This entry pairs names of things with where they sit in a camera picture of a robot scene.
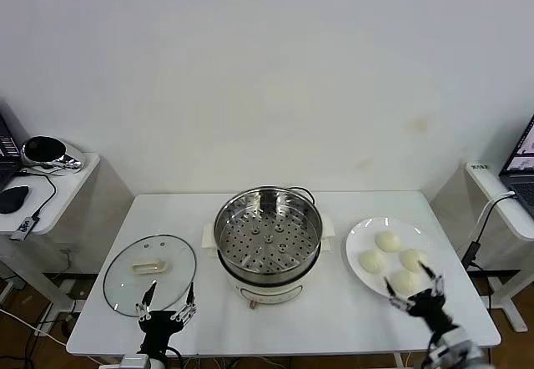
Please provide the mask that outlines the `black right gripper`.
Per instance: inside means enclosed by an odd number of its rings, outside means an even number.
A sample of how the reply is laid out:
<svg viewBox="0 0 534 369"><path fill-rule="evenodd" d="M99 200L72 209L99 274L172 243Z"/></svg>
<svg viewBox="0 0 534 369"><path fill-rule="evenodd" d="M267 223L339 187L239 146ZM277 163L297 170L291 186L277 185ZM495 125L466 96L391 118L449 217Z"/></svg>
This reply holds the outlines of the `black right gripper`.
<svg viewBox="0 0 534 369"><path fill-rule="evenodd" d="M385 277L384 282L389 294L389 302L397 309L408 312L410 316L421 318L432 334L442 336L456 328L453 320L443 311L446 298L444 292L444 279L437 275L428 265L418 262L420 268L426 273L431 281L431 287L427 288L408 300L400 298L393 289L391 283Z"/></svg>

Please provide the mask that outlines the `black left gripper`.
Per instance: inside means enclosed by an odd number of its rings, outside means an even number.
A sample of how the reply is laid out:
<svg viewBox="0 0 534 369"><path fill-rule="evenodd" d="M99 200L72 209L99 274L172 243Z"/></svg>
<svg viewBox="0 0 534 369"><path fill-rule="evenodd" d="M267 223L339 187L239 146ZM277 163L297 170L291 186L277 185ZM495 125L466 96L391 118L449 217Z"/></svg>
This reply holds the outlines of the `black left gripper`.
<svg viewBox="0 0 534 369"><path fill-rule="evenodd" d="M171 336L182 331L183 322L189 322L196 313L193 282L189 285L185 305L179 311L151 311L149 313L156 286L157 281L152 281L141 302L135 305L139 317L139 328L144 334L139 353L145 355L164 355Z"/></svg>

